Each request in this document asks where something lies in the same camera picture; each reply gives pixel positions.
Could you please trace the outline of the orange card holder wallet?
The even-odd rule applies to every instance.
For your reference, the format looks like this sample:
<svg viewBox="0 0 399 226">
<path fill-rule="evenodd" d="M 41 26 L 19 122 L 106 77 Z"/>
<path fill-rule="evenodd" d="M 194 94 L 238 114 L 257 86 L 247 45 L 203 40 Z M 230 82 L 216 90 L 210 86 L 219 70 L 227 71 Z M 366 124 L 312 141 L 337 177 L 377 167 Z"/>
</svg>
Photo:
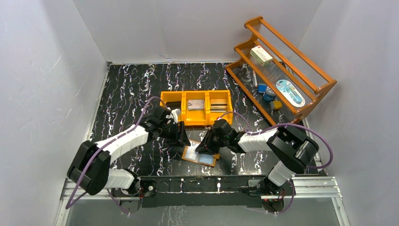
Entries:
<svg viewBox="0 0 399 226">
<path fill-rule="evenodd" d="M 185 146 L 182 159 L 193 163 L 214 167 L 219 160 L 220 154 L 209 155 L 196 152 L 195 149 L 200 142 L 190 140 L 190 146 Z"/>
</svg>

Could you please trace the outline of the orange card stack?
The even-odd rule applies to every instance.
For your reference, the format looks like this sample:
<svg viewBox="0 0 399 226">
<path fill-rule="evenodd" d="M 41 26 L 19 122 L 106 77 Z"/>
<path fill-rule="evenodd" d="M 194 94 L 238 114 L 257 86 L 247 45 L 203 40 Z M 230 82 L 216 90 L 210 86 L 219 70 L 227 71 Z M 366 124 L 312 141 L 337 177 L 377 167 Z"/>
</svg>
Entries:
<svg viewBox="0 0 399 226">
<path fill-rule="evenodd" d="M 210 99 L 210 111 L 227 112 L 227 99 Z"/>
</svg>

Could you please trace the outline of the orange three-compartment bin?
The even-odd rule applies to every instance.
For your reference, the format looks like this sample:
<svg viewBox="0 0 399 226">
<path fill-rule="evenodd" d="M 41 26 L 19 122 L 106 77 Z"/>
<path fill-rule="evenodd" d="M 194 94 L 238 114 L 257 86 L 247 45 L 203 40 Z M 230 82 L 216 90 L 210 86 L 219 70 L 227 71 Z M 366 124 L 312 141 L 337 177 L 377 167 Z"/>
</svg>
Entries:
<svg viewBox="0 0 399 226">
<path fill-rule="evenodd" d="M 219 118 L 233 123 L 229 90 L 162 91 L 161 106 L 177 110 L 177 120 L 186 126 L 210 126 Z"/>
</svg>

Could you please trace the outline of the silver card stack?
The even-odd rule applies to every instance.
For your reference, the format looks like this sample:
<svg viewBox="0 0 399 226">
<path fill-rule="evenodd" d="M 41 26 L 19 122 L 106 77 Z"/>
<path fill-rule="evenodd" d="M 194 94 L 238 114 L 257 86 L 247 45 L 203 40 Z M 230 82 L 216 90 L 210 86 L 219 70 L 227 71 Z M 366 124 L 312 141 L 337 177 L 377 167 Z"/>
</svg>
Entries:
<svg viewBox="0 0 399 226">
<path fill-rule="evenodd" d="M 204 99 L 189 99 L 187 101 L 188 110 L 204 110 L 205 100 Z"/>
</svg>

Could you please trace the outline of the blue packaged cutter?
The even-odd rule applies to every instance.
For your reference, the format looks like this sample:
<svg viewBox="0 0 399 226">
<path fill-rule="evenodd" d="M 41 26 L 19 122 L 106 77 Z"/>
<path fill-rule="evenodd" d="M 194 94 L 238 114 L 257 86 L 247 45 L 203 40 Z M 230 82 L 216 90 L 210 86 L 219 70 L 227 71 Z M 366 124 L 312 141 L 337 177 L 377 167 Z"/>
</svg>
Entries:
<svg viewBox="0 0 399 226">
<path fill-rule="evenodd" d="M 288 80 L 278 80 L 276 82 L 276 88 L 282 93 L 282 95 L 292 104 L 294 107 L 305 106 L 305 99 L 295 88 L 295 86 Z"/>
</svg>

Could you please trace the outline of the orange wooden shelf rack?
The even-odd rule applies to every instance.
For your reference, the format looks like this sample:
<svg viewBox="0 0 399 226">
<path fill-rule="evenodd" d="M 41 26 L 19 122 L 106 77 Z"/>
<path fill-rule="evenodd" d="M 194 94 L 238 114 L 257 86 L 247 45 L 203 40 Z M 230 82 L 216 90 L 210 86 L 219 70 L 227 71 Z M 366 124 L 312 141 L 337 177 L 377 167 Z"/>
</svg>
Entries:
<svg viewBox="0 0 399 226">
<path fill-rule="evenodd" d="M 226 66 L 226 72 L 237 82 L 259 112 L 271 124 L 282 122 L 298 123 L 304 120 L 317 104 L 327 95 L 337 81 L 310 60 L 294 44 L 285 38 L 262 16 L 247 20 L 244 27 L 251 32 L 248 40 L 234 47 L 239 59 Z M 251 48 L 262 46 L 273 60 L 261 66 L 250 55 Z M 266 84 L 282 103 L 280 110 L 272 110 L 270 104 L 256 93 L 252 71 L 256 72 L 257 82 Z M 290 81 L 305 99 L 305 106 L 294 107 L 276 88 L 278 80 Z"/>
</svg>

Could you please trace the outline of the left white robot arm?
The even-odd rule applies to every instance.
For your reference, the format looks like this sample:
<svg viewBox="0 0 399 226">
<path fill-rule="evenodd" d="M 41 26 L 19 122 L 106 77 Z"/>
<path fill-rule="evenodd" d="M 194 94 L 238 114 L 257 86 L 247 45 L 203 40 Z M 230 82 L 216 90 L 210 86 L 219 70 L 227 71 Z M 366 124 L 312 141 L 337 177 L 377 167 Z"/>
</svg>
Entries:
<svg viewBox="0 0 399 226">
<path fill-rule="evenodd" d="M 180 109 L 157 106 L 152 114 L 140 116 L 128 129 L 106 140 L 84 141 L 67 171 L 67 177 L 89 195 L 103 189 L 122 189 L 137 195 L 143 188 L 140 177 L 129 169 L 113 169 L 111 163 L 132 149 L 157 138 L 170 146 L 190 146 Z"/>
</svg>

